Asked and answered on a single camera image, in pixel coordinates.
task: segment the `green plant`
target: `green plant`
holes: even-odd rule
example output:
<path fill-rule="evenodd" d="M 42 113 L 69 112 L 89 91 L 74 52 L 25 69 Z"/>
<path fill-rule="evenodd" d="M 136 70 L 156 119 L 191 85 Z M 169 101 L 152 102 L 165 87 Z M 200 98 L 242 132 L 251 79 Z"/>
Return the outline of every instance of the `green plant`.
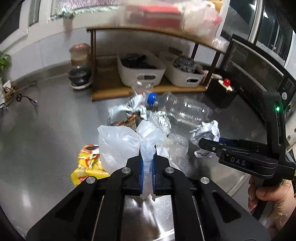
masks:
<path fill-rule="evenodd" d="M 10 55 L 3 54 L 2 52 L 0 52 L 0 76 L 3 72 L 3 69 L 9 68 L 9 62 L 8 62 L 9 58 L 10 58 Z"/>

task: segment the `white plastic basket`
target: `white plastic basket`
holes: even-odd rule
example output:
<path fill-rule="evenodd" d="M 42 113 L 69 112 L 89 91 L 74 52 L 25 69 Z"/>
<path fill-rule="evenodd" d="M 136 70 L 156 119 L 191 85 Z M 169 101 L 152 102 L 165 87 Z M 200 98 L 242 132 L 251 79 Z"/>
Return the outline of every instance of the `white plastic basket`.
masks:
<path fill-rule="evenodd" d="M 160 53 L 160 59 L 167 65 L 167 69 L 165 71 L 165 77 L 175 86 L 179 87 L 197 87 L 203 77 L 204 74 L 192 74 L 183 72 L 173 66 L 174 60 L 166 61 L 167 53 Z"/>
<path fill-rule="evenodd" d="M 129 53 L 145 54 L 147 56 L 147 63 L 154 65 L 157 69 L 132 69 L 123 66 L 120 59 L 125 58 Z M 166 70 L 166 65 L 154 54 L 146 50 L 120 52 L 117 55 L 117 63 L 121 81 L 126 86 L 131 86 L 137 80 L 145 84 L 159 85 Z"/>

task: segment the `hand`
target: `hand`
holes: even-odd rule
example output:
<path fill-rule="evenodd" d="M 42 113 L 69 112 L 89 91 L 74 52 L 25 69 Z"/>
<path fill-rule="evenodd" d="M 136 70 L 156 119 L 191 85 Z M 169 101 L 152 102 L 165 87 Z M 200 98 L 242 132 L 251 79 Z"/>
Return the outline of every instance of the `hand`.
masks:
<path fill-rule="evenodd" d="M 296 207 L 292 182 L 283 180 L 281 186 L 256 188 L 255 179 L 252 176 L 249 184 L 249 210 L 252 211 L 257 206 L 259 199 L 263 201 L 274 201 L 274 208 L 269 218 L 275 221 L 276 228 L 280 230 Z"/>

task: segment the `blue bottle cap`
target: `blue bottle cap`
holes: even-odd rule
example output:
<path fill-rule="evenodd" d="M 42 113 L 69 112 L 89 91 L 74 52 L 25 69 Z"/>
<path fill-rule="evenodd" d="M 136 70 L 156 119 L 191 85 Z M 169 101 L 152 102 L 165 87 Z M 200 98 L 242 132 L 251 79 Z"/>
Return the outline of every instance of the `blue bottle cap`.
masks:
<path fill-rule="evenodd" d="M 154 101 L 156 100 L 157 94 L 156 93 L 150 93 L 147 99 L 148 105 L 153 105 Z"/>

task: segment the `jar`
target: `jar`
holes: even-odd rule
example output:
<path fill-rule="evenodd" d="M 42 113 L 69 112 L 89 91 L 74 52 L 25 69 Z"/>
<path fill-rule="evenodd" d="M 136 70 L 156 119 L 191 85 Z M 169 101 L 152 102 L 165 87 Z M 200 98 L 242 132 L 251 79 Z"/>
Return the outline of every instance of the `jar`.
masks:
<path fill-rule="evenodd" d="M 86 43 L 77 44 L 69 49 L 73 67 L 85 65 L 90 62 L 90 46 Z"/>

